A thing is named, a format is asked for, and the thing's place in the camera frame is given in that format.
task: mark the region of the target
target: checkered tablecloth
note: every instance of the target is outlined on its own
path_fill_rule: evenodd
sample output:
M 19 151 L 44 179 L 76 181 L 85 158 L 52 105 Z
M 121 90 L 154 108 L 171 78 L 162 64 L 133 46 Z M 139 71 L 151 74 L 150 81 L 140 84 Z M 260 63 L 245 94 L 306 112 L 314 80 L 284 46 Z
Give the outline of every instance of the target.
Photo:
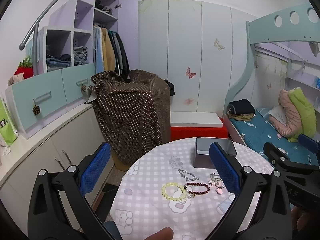
M 143 240 L 165 227 L 173 229 L 173 239 L 203 240 L 218 224 L 235 197 L 226 188 L 222 195 L 211 187 L 208 194 L 182 201 L 170 201 L 161 195 L 162 186 L 168 182 L 186 183 L 179 168 L 199 177 L 195 181 L 198 183 L 207 184 L 210 173 L 217 174 L 216 169 L 192 166 L 195 141 L 188 138 L 160 145 L 141 157 L 124 175 L 110 211 L 123 240 Z M 273 171 L 261 155 L 236 142 L 234 145 L 242 166 L 250 166 L 259 173 Z M 192 186 L 191 190 L 206 189 Z M 167 187 L 167 194 L 178 197 L 181 191 Z M 249 225 L 259 196 L 256 192 L 239 231 Z

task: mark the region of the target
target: dark floor mat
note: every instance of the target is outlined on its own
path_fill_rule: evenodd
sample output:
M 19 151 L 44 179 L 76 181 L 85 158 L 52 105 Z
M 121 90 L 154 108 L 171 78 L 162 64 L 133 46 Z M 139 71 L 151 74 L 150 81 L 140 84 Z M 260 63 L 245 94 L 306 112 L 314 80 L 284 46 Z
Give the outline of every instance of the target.
M 104 223 L 107 218 L 107 215 L 111 209 L 113 200 L 116 197 L 118 189 L 119 189 L 118 186 L 115 186 L 109 183 L 107 183 L 102 189 L 102 191 L 104 192 L 104 195 L 96 210 L 96 215 L 102 223 Z

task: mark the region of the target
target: teal drawer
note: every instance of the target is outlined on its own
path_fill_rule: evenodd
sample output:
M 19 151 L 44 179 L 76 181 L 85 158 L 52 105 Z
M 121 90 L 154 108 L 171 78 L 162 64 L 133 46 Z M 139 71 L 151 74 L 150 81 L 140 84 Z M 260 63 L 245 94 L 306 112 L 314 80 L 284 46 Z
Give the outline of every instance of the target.
M 67 103 L 71 103 L 84 96 L 81 92 L 81 86 L 85 85 L 88 87 L 90 78 L 95 75 L 95 73 L 94 64 L 62 69 L 63 86 Z
M 24 129 L 67 104 L 61 70 L 44 73 L 12 85 L 16 109 Z M 33 100 L 40 106 L 40 114 L 32 112 Z

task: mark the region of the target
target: metal box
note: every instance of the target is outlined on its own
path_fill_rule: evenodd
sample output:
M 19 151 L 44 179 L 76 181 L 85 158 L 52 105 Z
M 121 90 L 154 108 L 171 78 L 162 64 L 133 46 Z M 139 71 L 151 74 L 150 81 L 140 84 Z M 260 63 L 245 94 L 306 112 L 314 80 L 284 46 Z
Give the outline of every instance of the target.
M 210 145 L 214 142 L 219 143 L 221 148 L 228 155 L 232 155 L 232 156 L 237 155 L 236 149 L 231 139 L 197 137 L 194 156 L 193 156 L 193 164 L 192 164 L 193 167 L 215 169 L 215 166 L 213 165 L 209 156 Z

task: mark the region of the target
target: silver screw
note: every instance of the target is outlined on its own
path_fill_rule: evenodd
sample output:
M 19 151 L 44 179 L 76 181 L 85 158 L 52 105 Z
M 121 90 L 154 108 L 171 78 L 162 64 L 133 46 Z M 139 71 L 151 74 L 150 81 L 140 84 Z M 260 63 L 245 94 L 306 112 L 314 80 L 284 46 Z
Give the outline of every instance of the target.
M 74 165 L 72 165 L 72 166 L 70 166 L 70 167 L 68 168 L 68 171 L 69 171 L 69 172 L 75 172 L 76 169 L 77 169 L 77 167 L 74 166 Z
M 249 167 L 249 166 L 245 166 L 243 168 L 243 170 L 246 172 L 246 173 L 250 173 L 252 171 L 252 169 Z
M 41 171 L 39 171 L 39 175 L 43 176 L 45 174 L 45 172 L 46 172 L 45 170 L 41 170 Z
M 280 177 L 280 175 L 281 175 L 279 171 L 274 171 L 273 174 L 274 174 L 276 177 Z

